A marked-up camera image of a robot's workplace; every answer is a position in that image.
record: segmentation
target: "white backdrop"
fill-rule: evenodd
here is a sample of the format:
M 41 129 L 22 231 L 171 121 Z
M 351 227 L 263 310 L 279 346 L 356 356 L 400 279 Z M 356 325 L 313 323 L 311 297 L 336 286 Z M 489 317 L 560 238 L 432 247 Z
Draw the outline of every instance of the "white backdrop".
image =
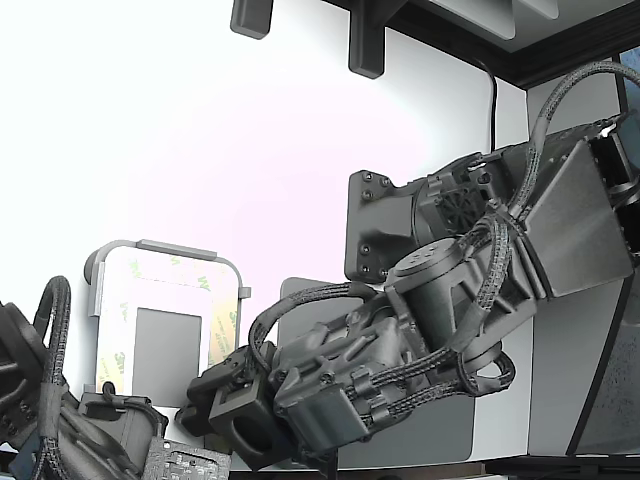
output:
M 347 69 L 348 13 L 276 0 L 261 41 L 231 0 L 0 4 L 0 299 L 34 314 L 73 288 L 65 374 L 91 383 L 87 256 L 114 239 L 218 251 L 253 298 L 290 276 L 342 281 L 347 182 L 396 185 L 486 150 L 485 74 L 387 31 L 386 73 Z M 500 82 L 498 145 L 527 138 L 525 92 Z

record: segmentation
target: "black bracket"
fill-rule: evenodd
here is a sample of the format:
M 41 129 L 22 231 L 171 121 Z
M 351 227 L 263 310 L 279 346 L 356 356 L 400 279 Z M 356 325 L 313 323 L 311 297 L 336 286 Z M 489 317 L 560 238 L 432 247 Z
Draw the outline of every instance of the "black bracket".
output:
M 231 30 L 260 40 L 271 29 L 273 0 L 234 0 Z
M 352 0 L 349 70 L 368 78 L 384 73 L 384 29 L 408 0 Z
M 349 70 L 367 78 L 384 73 L 385 26 L 408 0 L 351 0 Z M 271 29 L 273 0 L 234 0 L 231 30 L 261 39 Z

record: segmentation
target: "screw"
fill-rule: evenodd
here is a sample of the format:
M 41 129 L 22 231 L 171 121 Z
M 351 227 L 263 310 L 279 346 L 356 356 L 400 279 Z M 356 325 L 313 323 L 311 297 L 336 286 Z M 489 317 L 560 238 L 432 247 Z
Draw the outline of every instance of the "screw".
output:
M 478 177 L 478 183 L 480 185 L 486 185 L 491 182 L 491 174 L 489 172 L 485 172 Z
M 320 383 L 324 385 L 331 385 L 333 383 L 333 373 L 325 372 L 320 375 Z

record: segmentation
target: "black shelf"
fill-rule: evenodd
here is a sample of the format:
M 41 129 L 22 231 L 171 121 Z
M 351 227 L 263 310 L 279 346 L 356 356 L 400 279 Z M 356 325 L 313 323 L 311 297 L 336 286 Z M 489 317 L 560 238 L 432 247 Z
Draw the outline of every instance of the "black shelf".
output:
M 529 89 L 584 63 L 640 45 L 640 2 L 634 1 L 575 27 L 509 53 L 407 0 L 323 0 L 351 12 L 349 69 L 368 78 L 384 73 L 384 28 L 389 27 Z M 235 0 L 233 31 L 263 38 L 269 33 L 273 0 Z M 301 22 L 313 19 L 301 18 Z

